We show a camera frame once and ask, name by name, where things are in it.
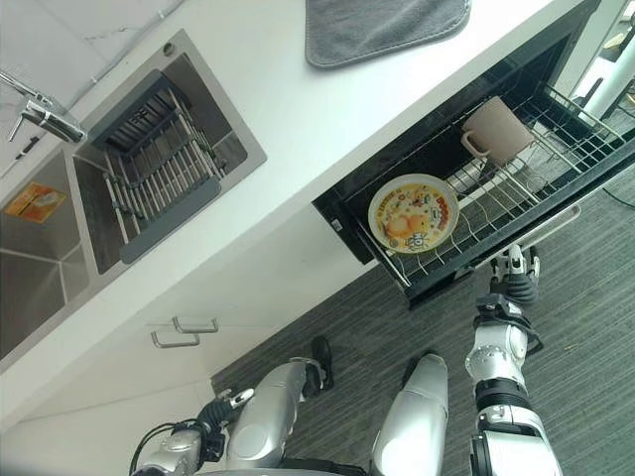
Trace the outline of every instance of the gray cloth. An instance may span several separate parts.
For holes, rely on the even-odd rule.
[[[307,0],[307,61],[336,67],[460,30],[470,0]]]

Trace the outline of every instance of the wire dish rack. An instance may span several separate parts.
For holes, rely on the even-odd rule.
[[[225,163],[195,127],[176,87],[154,71],[140,88],[143,95],[132,105],[127,101],[126,111],[96,141],[125,244],[194,190],[212,179],[218,187],[225,177]]]
[[[541,206],[572,181],[592,171],[625,141],[598,119],[550,86],[541,84],[529,97],[514,97],[514,88],[500,94],[514,113],[530,128],[535,142],[505,167],[474,159],[445,178],[459,200],[460,216],[450,237],[439,247],[415,255],[386,250],[371,236],[360,213],[359,229],[366,243],[382,254],[394,278],[407,290],[431,278],[437,270],[456,269],[457,258],[479,247],[484,240],[505,238],[521,217]],[[466,111],[403,160],[421,156],[444,141],[457,141],[460,127],[488,97]]]

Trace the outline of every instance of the countertop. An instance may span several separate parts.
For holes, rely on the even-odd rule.
[[[83,357],[95,349],[105,350],[118,332],[131,332],[149,321],[144,308],[166,290],[202,264],[220,270],[257,245],[321,192],[578,3],[475,0],[469,22],[455,36],[322,71],[304,58],[304,2],[187,2],[72,112],[79,119],[85,117],[183,28],[261,144],[267,162],[8,368],[0,376],[0,429],[20,420],[85,369],[89,359]],[[3,192],[24,179],[37,160],[34,154],[15,167],[1,183]],[[218,229],[222,233],[209,232]]]

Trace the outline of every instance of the mug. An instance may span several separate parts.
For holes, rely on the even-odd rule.
[[[477,158],[499,167],[534,142],[534,136],[503,100],[494,96],[469,116],[462,126],[461,144]]]

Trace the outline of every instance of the pull-out drawer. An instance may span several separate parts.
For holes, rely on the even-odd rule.
[[[610,127],[549,86],[572,41],[571,32],[557,32],[562,36],[544,32],[491,68],[316,200],[351,251],[361,261],[379,261],[410,304],[544,225],[635,162],[635,121]],[[460,143],[461,125],[494,95],[535,138],[504,167],[475,159]],[[367,220],[376,191],[404,174],[445,179],[460,207],[450,238],[414,255],[384,248]]]

